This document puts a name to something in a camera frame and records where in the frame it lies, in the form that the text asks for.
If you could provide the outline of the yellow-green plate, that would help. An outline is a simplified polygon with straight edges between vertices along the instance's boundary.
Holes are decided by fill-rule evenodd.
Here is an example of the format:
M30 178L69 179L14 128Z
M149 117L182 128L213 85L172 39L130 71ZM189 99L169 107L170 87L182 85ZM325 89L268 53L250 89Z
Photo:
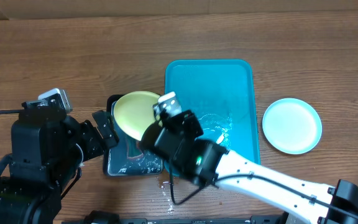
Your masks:
M113 109L117 125L131 138L140 141L155 122L153 106L160 95L151 91L133 91L116 101Z

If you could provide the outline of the light blue plate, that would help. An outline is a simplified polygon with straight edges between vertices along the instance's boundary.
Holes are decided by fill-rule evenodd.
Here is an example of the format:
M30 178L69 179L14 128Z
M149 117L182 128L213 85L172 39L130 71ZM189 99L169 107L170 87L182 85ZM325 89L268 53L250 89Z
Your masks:
M274 148L299 155L317 146L323 134L323 124L317 111L307 102L282 98L266 109L262 130Z

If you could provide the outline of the green brown sponge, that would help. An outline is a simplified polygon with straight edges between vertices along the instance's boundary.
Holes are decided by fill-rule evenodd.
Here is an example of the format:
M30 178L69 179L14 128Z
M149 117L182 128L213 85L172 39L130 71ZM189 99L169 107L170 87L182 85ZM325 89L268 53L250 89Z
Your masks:
M144 153L139 148L139 141L130 136L126 136L126 148L128 159L138 159L144 156Z

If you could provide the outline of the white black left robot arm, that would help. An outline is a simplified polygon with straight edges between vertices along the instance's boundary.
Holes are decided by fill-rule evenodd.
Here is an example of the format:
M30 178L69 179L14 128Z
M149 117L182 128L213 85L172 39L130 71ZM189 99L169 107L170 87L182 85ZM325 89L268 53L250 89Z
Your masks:
M81 178L80 164L118 143L111 115L97 111L93 118L96 126L56 108L19 113L12 152L0 160L0 223L53 222Z

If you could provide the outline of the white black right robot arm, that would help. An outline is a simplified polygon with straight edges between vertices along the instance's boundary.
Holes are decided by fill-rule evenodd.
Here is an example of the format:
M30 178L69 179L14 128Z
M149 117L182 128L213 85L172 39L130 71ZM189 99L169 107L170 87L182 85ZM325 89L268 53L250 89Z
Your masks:
M340 180L336 187L297 179L201 138L203 130L190 110L166 112L144 131L140 147L169 163L199 191L214 186L250 195L305 223L358 223L358 187Z

